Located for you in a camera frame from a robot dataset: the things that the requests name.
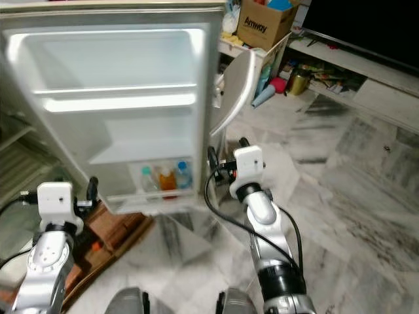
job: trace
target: black cable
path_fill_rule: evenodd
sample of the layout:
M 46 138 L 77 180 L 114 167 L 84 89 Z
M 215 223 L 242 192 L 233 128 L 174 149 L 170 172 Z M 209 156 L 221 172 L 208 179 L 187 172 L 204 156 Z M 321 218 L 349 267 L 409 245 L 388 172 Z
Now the black cable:
M 24 250 L 22 252 L 17 252 L 16 254 L 13 254 L 13 255 L 9 256 L 5 260 L 2 260 L 0 262 L 0 269 L 3 268 L 3 266 L 6 265 L 7 263 L 9 263 L 12 259 L 14 259 L 14 258 L 16 258 L 16 257 L 18 257 L 20 255 L 26 254 L 26 253 L 30 252 L 30 250 L 32 250 L 32 248 L 27 249 L 27 250 Z
M 8 203 L 6 203 L 4 206 L 1 207 L 0 209 L 0 215 L 2 215 L 6 209 L 8 209 L 11 205 L 18 203 L 19 201 L 21 201 L 20 198 L 15 198 L 14 200 L 9 201 Z
M 302 245 L 301 245 L 301 235 L 299 227 L 297 226 L 297 223 L 295 222 L 294 218 L 291 216 L 290 213 L 288 213 L 284 208 L 278 206 L 278 204 L 275 204 L 282 213 L 286 214 L 288 219 L 291 221 L 291 224 L 293 224 L 295 235 L 297 237 L 297 248 L 299 252 L 299 268 L 301 272 L 301 276 L 304 276 L 304 267 L 302 265 Z
M 299 275 L 302 275 L 301 270 L 299 268 L 299 266 L 297 265 L 297 263 L 293 260 L 292 257 L 290 257 L 290 255 L 285 252 L 283 249 L 281 249 L 279 246 L 277 246 L 275 243 L 273 243 L 271 240 L 269 240 L 267 237 L 257 233 L 255 230 L 251 229 L 248 226 L 245 226 L 244 224 L 241 224 L 240 222 L 238 222 L 237 220 L 234 220 L 233 218 L 223 214 L 222 212 L 218 211 L 210 202 L 210 197 L 208 196 L 208 187 L 210 185 L 210 181 L 211 178 L 215 175 L 215 172 L 219 171 L 218 168 L 215 168 L 210 176 L 206 179 L 205 182 L 205 187 L 204 187 L 204 199 L 205 199 L 205 203 L 207 204 L 208 208 L 214 213 L 216 214 L 218 217 L 224 219 L 225 221 L 228 221 L 229 223 L 249 232 L 250 234 L 254 235 L 255 237 L 258 237 L 259 239 L 262 239 L 263 241 L 267 242 L 269 245 L 271 245 L 272 247 L 274 247 L 277 251 L 279 251 L 282 255 L 284 255 L 284 257 L 289 261 L 289 263 L 295 268 L 295 270 L 297 271 L 297 273 Z

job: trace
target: marble floor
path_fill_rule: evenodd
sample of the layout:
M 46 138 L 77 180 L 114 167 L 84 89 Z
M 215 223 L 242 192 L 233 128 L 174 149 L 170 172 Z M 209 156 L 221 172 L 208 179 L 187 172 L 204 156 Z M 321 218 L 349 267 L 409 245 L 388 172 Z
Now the marble floor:
M 227 132 L 229 143 L 241 136 L 263 149 L 264 185 L 299 225 L 318 313 L 419 313 L 419 136 L 311 91 L 245 108 Z M 228 196 L 221 209 L 244 218 Z M 132 286 L 150 294 L 151 313 L 215 313 L 229 286 L 262 313 L 248 243 L 203 206 L 157 216 L 68 313 L 102 314 Z

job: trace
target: cardboard box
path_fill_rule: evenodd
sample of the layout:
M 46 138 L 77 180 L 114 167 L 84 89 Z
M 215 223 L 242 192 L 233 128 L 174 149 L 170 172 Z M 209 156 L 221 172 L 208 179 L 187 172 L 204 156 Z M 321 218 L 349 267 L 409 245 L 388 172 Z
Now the cardboard box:
M 290 2 L 294 5 L 292 8 L 279 11 L 253 0 L 242 0 L 238 37 L 249 46 L 269 51 L 291 29 L 299 2 Z

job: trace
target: pink object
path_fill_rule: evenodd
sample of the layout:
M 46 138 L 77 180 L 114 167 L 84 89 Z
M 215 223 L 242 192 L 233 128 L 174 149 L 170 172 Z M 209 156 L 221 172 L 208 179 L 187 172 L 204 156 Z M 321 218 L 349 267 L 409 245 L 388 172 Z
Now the pink object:
M 285 90 L 285 87 L 287 86 L 287 81 L 280 78 L 280 77 L 274 77 L 269 85 L 272 85 L 275 87 L 275 92 L 278 94 L 282 94 Z

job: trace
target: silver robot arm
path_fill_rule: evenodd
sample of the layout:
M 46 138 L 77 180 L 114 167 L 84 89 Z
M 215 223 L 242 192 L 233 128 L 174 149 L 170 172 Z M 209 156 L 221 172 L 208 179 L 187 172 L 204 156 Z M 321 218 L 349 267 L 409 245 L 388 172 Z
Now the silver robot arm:
M 73 267 L 73 238 L 81 233 L 82 220 L 74 214 L 71 183 L 38 186 L 39 214 L 44 230 L 32 248 L 27 273 L 13 306 L 7 313 L 59 314 L 65 280 Z
M 234 174 L 230 194 L 247 206 L 247 226 L 266 237 L 292 258 L 282 232 L 281 211 L 260 186 L 264 168 L 262 150 L 258 146 L 249 146 L 244 138 L 240 140 L 240 144 L 243 148 L 234 151 L 235 163 L 223 161 L 217 166 L 222 169 L 223 164 L 228 165 L 228 172 Z M 313 303 L 306 294 L 304 278 L 298 269 L 293 267 L 279 250 L 263 239 L 254 235 L 250 237 L 251 254 L 262 288 L 264 313 L 316 314 Z M 220 294 L 219 303 L 223 306 L 218 307 L 218 313 L 256 314 L 248 296 L 233 288 Z

